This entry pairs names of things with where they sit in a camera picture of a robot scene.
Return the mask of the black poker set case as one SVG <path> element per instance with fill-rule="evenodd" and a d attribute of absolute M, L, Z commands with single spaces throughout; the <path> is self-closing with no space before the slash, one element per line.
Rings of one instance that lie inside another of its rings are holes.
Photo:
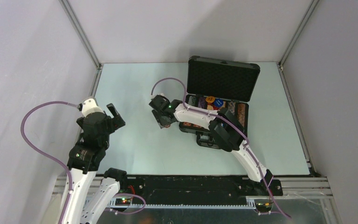
<path fill-rule="evenodd" d="M 207 110 L 220 110 L 227 108 L 230 101 L 236 103 L 235 117 L 237 119 L 237 105 L 246 105 L 245 135 L 248 134 L 249 101 L 251 99 L 256 81 L 261 72 L 255 63 L 243 63 L 222 59 L 213 59 L 201 56 L 192 56 L 188 61 L 188 79 L 186 103 L 189 96 L 215 97 L 222 99 L 224 106 L 218 108 L 207 103 Z M 180 131 L 195 134 L 199 146 L 220 149 L 210 132 L 198 125 L 180 122 Z"/>

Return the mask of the blue round dealer button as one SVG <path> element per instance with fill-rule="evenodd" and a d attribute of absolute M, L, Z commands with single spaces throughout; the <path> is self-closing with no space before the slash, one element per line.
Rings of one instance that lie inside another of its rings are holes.
<path fill-rule="evenodd" d="M 221 108 L 224 106 L 224 101 L 222 99 L 219 99 L 219 98 L 216 98 L 213 102 L 213 105 L 218 107 L 218 108 Z"/>

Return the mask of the orange round button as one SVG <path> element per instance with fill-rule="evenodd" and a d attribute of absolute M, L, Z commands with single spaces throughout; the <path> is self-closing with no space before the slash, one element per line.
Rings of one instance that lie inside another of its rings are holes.
<path fill-rule="evenodd" d="M 206 97 L 206 98 L 205 98 L 205 101 L 206 101 L 208 104 L 213 104 L 215 100 L 216 100 L 216 98 L 215 98 L 215 97 L 212 97 L 212 96 L 209 96 L 209 97 Z"/>

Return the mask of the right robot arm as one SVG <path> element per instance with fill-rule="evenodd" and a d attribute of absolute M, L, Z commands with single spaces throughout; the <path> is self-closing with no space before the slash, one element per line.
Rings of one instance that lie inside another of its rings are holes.
<path fill-rule="evenodd" d="M 164 95 L 152 95 L 149 106 L 161 128 L 175 122 L 198 125 L 210 132 L 220 149 L 232 153 L 245 168 L 253 191 L 264 195 L 271 189 L 273 175 L 256 157 L 250 148 L 244 127 L 227 109 L 207 110 L 180 101 L 169 101 Z"/>

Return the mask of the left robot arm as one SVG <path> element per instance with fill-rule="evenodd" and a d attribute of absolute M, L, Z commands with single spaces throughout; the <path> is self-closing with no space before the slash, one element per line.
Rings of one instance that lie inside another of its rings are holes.
<path fill-rule="evenodd" d="M 124 194 L 129 188 L 126 171 L 110 168 L 105 171 L 97 194 L 87 207 L 84 206 L 91 183 L 110 146 L 110 135 L 125 126 L 125 121 L 113 104 L 107 105 L 111 116 L 92 99 L 83 102 L 80 108 L 82 117 L 76 122 L 82 132 L 69 152 L 69 175 L 58 221 L 60 224 L 90 224 L 97 221 L 111 198 Z"/>

